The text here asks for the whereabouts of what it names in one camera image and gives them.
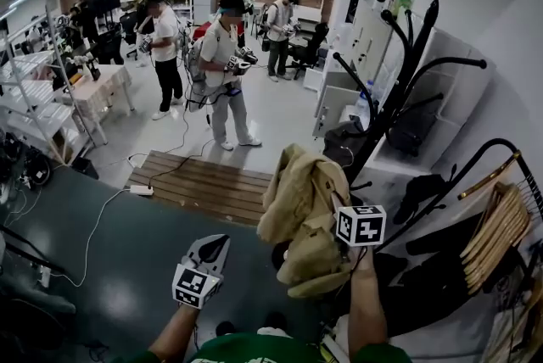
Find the tan khaki fabric garment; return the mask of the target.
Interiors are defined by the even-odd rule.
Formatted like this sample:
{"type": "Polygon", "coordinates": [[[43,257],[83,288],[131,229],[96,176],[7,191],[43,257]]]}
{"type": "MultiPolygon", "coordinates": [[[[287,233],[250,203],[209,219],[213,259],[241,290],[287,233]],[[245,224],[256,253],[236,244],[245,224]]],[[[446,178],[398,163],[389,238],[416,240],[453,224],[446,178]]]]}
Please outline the tan khaki fabric garment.
{"type": "Polygon", "coordinates": [[[257,235],[286,243],[277,279],[293,299],[316,298],[344,285],[350,262],[335,237],[332,196],[349,206],[349,184],[340,165],[292,143],[283,149],[262,197],[257,235]]]}

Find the stack of wooden hangers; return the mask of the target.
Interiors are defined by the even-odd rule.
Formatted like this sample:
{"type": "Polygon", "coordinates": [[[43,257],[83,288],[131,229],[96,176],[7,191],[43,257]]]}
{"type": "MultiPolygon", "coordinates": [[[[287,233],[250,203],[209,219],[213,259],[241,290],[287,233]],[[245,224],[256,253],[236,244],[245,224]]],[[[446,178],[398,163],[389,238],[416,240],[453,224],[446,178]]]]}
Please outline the stack of wooden hangers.
{"type": "Polygon", "coordinates": [[[460,253],[467,294],[476,294],[508,249],[519,245],[531,223],[521,189],[496,183],[475,233],[460,253]]]}

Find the black office chair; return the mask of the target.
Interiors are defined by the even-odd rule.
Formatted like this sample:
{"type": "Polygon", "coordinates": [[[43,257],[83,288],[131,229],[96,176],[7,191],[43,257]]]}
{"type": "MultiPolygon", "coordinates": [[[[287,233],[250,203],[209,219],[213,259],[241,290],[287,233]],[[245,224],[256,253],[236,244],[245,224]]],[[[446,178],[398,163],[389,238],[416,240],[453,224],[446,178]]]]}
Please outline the black office chair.
{"type": "Polygon", "coordinates": [[[288,55],[293,59],[293,63],[287,65],[287,68],[295,69],[295,80],[299,78],[302,70],[312,69],[316,66],[319,48],[325,41],[328,32],[328,24],[322,22],[316,25],[315,32],[305,46],[289,44],[288,55]]]}

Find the wooden slatted ramp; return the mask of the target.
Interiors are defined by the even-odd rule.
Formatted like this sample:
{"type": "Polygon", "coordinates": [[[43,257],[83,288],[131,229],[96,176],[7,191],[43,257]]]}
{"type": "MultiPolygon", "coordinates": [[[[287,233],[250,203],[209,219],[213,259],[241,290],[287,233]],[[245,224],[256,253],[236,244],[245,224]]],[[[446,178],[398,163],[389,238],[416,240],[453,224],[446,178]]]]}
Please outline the wooden slatted ramp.
{"type": "Polygon", "coordinates": [[[153,150],[132,170],[125,187],[148,185],[154,188],[154,201],[257,226],[271,179],[266,173],[153,150]]]}

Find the black floor box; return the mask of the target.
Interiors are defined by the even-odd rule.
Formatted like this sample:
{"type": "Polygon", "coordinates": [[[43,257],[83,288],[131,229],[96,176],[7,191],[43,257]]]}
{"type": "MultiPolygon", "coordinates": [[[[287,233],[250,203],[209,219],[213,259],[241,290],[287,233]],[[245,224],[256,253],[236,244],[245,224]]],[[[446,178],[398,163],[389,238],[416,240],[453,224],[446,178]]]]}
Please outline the black floor box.
{"type": "Polygon", "coordinates": [[[85,176],[89,176],[94,180],[99,179],[98,172],[90,159],[84,157],[77,157],[72,162],[71,167],[74,170],[82,173],[85,176]]]}

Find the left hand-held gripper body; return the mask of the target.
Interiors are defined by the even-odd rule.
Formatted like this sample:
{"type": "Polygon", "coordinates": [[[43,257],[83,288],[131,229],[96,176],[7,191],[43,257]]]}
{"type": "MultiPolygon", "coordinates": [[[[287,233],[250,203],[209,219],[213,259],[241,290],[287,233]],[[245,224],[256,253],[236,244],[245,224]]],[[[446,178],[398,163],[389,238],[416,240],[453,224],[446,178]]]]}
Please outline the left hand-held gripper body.
{"type": "Polygon", "coordinates": [[[176,266],[171,284],[172,298],[201,310],[222,285],[230,243],[231,238],[226,234],[194,241],[176,266]]]}

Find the white locker cabinet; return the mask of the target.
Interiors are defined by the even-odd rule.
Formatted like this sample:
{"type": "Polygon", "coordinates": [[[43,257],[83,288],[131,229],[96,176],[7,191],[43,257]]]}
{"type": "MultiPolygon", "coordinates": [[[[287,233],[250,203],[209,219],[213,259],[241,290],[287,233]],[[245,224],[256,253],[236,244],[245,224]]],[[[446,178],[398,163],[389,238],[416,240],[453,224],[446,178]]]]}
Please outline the white locker cabinet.
{"type": "Polygon", "coordinates": [[[335,31],[329,51],[331,67],[340,68],[333,59],[338,52],[363,82],[375,82],[389,45],[392,28],[381,17],[380,7],[360,0],[352,23],[343,23],[335,31]]]}

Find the person's right black shoe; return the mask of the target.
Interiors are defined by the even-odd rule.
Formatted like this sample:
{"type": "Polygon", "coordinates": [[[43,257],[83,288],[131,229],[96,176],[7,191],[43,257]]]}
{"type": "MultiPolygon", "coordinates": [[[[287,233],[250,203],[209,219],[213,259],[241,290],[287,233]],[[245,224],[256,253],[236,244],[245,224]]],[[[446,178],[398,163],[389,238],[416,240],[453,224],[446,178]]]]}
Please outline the person's right black shoe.
{"type": "Polygon", "coordinates": [[[263,327],[275,328],[285,331],[287,329],[287,319],[283,313],[278,311],[270,312],[264,321],[263,327]]]}

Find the black metal bar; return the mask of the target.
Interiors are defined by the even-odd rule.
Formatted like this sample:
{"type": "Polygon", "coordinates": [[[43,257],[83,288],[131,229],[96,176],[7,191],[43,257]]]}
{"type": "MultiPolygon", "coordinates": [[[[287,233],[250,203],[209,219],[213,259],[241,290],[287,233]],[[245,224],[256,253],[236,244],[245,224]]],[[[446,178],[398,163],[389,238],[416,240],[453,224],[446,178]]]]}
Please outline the black metal bar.
{"type": "Polygon", "coordinates": [[[0,225],[0,236],[8,238],[5,240],[5,249],[8,250],[9,252],[17,254],[18,256],[26,260],[29,260],[30,262],[36,265],[47,267],[51,269],[52,271],[58,272],[59,274],[66,273],[66,270],[63,267],[51,262],[46,257],[46,255],[42,251],[40,251],[32,242],[22,237],[18,233],[10,230],[4,225],[0,225]],[[15,239],[19,243],[22,243],[23,245],[29,247],[31,251],[27,252],[26,250],[22,249],[20,246],[14,245],[13,243],[10,242],[9,240],[10,238],[15,239]]]}

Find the white metal shelving rack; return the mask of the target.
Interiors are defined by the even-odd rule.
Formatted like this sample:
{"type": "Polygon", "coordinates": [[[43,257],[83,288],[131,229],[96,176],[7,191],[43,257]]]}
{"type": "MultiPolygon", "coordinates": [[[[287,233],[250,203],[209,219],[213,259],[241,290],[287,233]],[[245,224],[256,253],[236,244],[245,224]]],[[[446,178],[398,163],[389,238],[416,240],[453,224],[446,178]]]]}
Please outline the white metal shelving rack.
{"type": "Polygon", "coordinates": [[[0,66],[0,114],[7,130],[58,164],[72,165],[96,143],[92,125],[76,102],[58,36],[49,8],[19,31],[0,31],[0,59],[7,59],[0,66]],[[47,48],[16,55],[15,40],[41,24],[47,26],[47,48]]]}

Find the person's left forearm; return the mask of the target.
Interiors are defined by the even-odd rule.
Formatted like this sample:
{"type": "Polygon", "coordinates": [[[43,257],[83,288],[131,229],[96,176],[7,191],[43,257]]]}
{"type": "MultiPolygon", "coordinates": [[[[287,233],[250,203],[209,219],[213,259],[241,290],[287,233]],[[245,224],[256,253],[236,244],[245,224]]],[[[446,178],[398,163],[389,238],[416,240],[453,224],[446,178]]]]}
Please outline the person's left forearm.
{"type": "Polygon", "coordinates": [[[161,363],[183,361],[200,310],[181,304],[148,351],[161,363]]]}

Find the black hanging jacket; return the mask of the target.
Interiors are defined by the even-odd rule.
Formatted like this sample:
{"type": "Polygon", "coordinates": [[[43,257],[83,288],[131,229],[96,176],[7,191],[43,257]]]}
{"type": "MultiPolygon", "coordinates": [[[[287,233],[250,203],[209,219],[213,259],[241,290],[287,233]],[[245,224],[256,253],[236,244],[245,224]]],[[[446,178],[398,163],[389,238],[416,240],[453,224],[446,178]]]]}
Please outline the black hanging jacket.
{"type": "Polygon", "coordinates": [[[462,307],[468,293],[460,253],[482,214],[477,213],[406,243],[407,256],[373,256],[379,298],[390,337],[440,321],[462,307]]]}

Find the table with white tablecloth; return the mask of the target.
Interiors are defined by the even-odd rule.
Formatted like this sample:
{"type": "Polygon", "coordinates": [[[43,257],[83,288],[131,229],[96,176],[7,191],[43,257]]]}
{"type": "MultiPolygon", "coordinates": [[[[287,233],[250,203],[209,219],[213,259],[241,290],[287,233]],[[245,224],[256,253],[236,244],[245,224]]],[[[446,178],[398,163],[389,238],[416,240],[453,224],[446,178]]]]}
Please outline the table with white tablecloth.
{"type": "Polygon", "coordinates": [[[96,130],[103,144],[107,144],[101,121],[118,97],[124,99],[129,112],[135,109],[129,93],[132,79],[124,65],[99,64],[98,70],[100,77],[97,80],[91,76],[82,77],[70,90],[59,89],[53,95],[56,103],[74,103],[82,119],[92,123],[91,131],[96,130]]]}

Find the black television screen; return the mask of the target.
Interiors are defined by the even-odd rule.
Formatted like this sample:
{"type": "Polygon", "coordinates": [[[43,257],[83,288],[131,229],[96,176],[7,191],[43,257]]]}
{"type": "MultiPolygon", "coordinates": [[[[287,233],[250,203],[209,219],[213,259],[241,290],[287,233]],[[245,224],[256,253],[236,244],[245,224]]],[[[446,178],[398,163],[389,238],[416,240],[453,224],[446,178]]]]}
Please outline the black television screen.
{"type": "Polygon", "coordinates": [[[96,17],[103,16],[120,7],[120,0],[82,0],[96,17]]]}

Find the black coat rack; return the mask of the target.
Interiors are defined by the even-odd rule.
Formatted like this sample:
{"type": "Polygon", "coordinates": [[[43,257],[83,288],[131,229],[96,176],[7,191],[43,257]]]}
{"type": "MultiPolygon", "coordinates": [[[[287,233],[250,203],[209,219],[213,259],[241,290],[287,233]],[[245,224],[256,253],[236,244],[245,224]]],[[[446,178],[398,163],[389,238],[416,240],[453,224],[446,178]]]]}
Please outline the black coat rack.
{"type": "Polygon", "coordinates": [[[355,152],[352,154],[350,162],[343,167],[344,174],[349,184],[355,182],[381,138],[389,133],[389,129],[393,125],[396,116],[403,109],[407,98],[410,96],[412,88],[424,73],[431,68],[442,64],[475,66],[481,70],[487,68],[488,64],[484,59],[466,59],[459,57],[441,57],[428,62],[424,66],[419,65],[423,56],[423,50],[429,39],[430,31],[434,27],[438,15],[439,0],[433,0],[424,15],[423,25],[418,37],[414,37],[411,10],[406,11],[408,22],[407,33],[403,32],[389,10],[385,9],[381,13],[381,18],[384,22],[390,25],[393,31],[401,39],[404,48],[404,59],[398,78],[394,81],[390,95],[385,100],[383,108],[380,110],[375,109],[366,86],[345,62],[340,53],[333,53],[333,58],[346,70],[347,74],[357,83],[357,86],[366,96],[370,112],[370,120],[366,130],[356,131],[355,133],[348,133],[346,131],[341,134],[344,138],[353,138],[355,140],[355,152]]]}

